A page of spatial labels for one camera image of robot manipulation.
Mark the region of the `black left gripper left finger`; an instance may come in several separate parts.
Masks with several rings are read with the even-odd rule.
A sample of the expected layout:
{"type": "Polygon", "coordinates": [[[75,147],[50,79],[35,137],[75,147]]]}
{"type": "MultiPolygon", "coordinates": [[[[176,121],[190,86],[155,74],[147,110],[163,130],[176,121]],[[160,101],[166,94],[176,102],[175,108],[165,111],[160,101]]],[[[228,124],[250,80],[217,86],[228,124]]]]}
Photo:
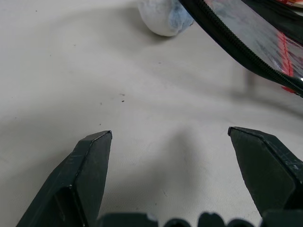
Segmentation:
{"type": "Polygon", "coordinates": [[[97,227],[111,131],[81,139],[48,176],[16,227],[97,227]]]}

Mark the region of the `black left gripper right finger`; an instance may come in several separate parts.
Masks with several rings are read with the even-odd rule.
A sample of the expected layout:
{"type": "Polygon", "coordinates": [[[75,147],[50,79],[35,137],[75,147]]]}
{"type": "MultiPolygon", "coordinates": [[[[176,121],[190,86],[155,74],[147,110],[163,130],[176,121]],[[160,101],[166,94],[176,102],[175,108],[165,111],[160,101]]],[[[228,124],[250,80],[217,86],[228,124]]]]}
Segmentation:
{"type": "Polygon", "coordinates": [[[260,215],[303,210],[303,161],[274,135],[242,127],[230,127],[228,135],[260,215]]]}

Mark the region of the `clear pouch with black zipper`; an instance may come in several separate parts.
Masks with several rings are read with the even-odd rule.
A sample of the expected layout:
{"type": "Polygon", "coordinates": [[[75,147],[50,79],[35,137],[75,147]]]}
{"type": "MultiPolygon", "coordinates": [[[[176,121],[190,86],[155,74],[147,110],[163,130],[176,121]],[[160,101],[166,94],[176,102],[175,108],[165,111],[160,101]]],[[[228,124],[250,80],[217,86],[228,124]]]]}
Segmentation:
{"type": "Polygon", "coordinates": [[[281,0],[180,0],[232,58],[303,97],[303,16],[281,0]]]}

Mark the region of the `white and blue cloth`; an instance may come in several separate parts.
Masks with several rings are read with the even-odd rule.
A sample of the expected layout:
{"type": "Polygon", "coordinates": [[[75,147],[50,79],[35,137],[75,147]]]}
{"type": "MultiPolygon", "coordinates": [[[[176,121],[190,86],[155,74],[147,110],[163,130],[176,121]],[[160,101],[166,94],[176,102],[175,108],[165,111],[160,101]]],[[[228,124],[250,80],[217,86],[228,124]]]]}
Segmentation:
{"type": "Polygon", "coordinates": [[[179,0],[138,0],[137,7],[144,24],[160,36],[177,36],[195,21],[179,0]]]}

